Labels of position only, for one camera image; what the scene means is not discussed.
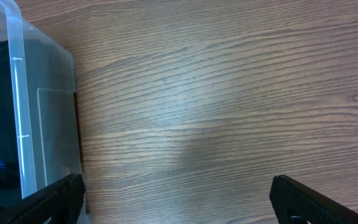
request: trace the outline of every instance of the wooden table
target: wooden table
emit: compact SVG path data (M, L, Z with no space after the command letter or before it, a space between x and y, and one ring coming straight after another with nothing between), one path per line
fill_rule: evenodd
M93 223L277 223L278 174L358 212L358 1L17 3L76 58Z

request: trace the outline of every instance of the clear plastic container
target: clear plastic container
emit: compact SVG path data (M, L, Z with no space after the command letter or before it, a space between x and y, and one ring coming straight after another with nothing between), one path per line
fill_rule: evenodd
M22 197L81 173L74 58L0 0L0 42L8 41Z

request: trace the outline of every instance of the wood grain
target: wood grain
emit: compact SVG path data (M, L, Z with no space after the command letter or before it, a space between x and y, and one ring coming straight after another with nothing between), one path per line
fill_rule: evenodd
M76 58L93 223L277 223L278 174L358 212L358 1L17 2Z

